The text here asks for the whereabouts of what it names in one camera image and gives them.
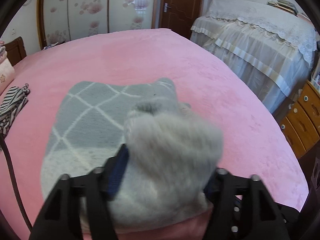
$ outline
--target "white lace cover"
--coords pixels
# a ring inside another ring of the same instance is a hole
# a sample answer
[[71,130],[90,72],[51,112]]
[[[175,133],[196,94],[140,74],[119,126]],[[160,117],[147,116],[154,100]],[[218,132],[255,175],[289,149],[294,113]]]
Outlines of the white lace cover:
[[244,0],[212,0],[206,16],[240,20],[255,24],[290,42],[302,53],[306,62],[313,62],[316,31],[306,21],[278,8]]

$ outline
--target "wooden nightstand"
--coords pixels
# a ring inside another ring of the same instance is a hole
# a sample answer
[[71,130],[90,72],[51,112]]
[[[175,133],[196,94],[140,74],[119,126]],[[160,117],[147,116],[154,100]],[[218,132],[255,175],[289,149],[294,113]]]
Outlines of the wooden nightstand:
[[320,94],[309,81],[298,101],[280,122],[280,128],[297,159],[320,140]]

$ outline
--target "sheer white fabric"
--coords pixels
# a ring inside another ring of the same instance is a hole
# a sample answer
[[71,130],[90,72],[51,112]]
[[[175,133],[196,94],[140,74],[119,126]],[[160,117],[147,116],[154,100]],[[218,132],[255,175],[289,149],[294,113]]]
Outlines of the sheer white fabric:
[[259,26],[200,17],[191,30],[190,40],[226,63],[271,113],[310,73],[297,48]]
[[316,50],[316,31],[306,21],[270,5],[244,0],[212,0],[206,16],[240,20],[276,33],[297,47],[312,67]]

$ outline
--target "brown door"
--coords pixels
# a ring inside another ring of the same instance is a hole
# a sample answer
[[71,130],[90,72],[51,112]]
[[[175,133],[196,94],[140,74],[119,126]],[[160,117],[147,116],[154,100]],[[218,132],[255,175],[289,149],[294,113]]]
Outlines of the brown door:
[[189,39],[191,26],[199,17],[201,0],[163,0],[161,28],[168,28]]

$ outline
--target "star embroidery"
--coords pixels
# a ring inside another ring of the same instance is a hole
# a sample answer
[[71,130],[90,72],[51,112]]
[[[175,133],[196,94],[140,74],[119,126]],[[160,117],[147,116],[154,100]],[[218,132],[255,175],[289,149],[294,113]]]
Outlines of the star embroidery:
[[1,81],[1,83],[5,82],[5,75],[1,75],[0,81]]

